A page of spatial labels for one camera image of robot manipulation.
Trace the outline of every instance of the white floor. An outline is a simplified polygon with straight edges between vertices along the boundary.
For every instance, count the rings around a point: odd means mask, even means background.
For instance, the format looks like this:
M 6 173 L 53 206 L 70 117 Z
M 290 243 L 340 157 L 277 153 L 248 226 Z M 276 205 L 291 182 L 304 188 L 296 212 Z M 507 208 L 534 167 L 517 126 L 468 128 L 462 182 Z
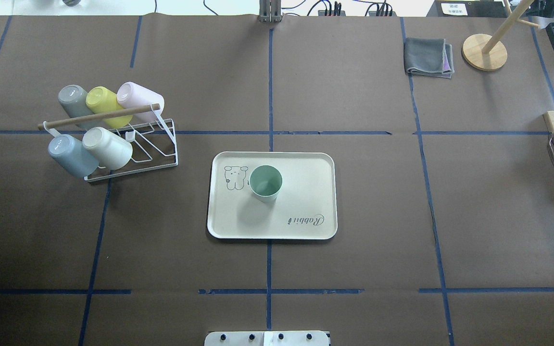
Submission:
M 292 7 L 303 0 L 282 0 L 282 7 Z M 306 0 L 294 10 L 306 15 L 316 0 Z M 170 15 L 213 15 L 202 0 L 157 0 L 158 12 Z M 433 0 L 389 0 L 400 17 L 425 17 Z M 207 6 L 220 15 L 258 14 L 258 0 L 206 0 Z M 341 0 L 341 9 L 348 16 L 362 16 L 369 4 L 355 0 Z M 154 11 L 154 0 L 81 0 L 73 7 L 62 0 L 0 0 L 0 15 L 143 15 Z M 324 9 L 318 4 L 315 10 Z

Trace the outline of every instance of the towel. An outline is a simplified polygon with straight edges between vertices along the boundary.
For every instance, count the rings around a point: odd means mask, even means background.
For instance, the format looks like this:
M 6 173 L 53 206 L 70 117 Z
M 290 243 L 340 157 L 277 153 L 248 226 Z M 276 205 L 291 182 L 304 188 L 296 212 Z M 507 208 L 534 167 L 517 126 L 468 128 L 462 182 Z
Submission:
M 448 79 L 454 73 L 453 46 L 442 38 L 407 37 L 403 60 L 407 73 Z

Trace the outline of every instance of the round wooden base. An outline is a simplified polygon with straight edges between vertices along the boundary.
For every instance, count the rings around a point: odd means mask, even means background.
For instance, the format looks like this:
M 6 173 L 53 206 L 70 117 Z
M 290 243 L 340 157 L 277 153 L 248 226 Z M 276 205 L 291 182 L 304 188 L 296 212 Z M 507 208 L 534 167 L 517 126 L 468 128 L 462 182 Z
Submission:
M 508 59 L 508 51 L 499 41 L 488 54 L 484 54 L 482 48 L 490 39 L 491 36 L 487 34 L 475 34 L 468 37 L 461 50 L 466 62 L 483 71 L 495 71 L 501 68 Z

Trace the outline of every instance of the white label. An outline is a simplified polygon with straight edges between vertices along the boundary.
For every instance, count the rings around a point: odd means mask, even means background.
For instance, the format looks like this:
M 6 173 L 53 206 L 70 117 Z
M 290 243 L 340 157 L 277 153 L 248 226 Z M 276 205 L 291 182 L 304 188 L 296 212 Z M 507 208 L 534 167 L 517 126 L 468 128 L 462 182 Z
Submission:
M 441 4 L 441 11 L 448 15 L 467 15 L 467 9 L 465 4 Z

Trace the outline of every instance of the yellow cup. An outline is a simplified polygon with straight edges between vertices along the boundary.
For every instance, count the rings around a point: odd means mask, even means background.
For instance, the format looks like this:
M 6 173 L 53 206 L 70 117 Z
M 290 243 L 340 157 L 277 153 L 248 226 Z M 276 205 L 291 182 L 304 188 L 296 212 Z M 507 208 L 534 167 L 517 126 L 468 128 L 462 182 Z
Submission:
M 96 114 L 123 109 L 123 106 L 117 103 L 117 94 L 105 87 L 92 88 L 87 94 L 86 104 L 88 109 Z M 105 119 L 104 123 L 114 129 L 119 129 L 132 121 L 132 117 L 133 115 L 119 116 L 117 118 Z

